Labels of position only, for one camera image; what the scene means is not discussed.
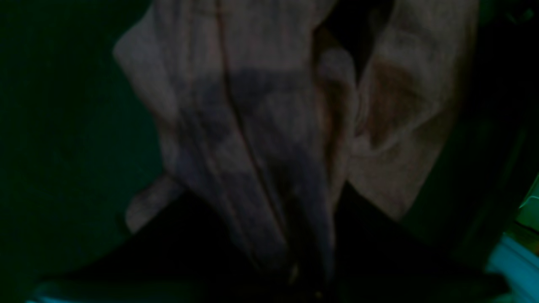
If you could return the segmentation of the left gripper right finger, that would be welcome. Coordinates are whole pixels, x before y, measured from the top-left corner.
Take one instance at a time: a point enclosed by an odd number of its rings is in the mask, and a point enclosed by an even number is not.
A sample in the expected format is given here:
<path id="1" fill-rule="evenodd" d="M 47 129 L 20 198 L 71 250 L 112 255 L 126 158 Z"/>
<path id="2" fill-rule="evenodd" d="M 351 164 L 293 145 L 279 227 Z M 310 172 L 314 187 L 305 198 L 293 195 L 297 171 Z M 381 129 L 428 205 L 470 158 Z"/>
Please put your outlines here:
<path id="1" fill-rule="evenodd" d="M 334 219 L 336 303 L 492 303 L 510 293 L 503 276 L 423 244 L 348 183 Z"/>

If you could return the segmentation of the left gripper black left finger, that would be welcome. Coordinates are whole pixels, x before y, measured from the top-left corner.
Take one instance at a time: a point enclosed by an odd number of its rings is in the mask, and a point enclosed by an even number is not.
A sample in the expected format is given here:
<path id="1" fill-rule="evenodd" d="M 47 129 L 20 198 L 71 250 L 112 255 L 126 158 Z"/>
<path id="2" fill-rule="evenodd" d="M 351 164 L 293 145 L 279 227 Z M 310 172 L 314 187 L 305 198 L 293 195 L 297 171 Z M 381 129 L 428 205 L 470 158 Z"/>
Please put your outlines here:
<path id="1" fill-rule="evenodd" d="M 294 303 L 266 282 L 221 219 L 189 192 L 140 232 L 77 270 L 44 278 L 31 303 Z"/>

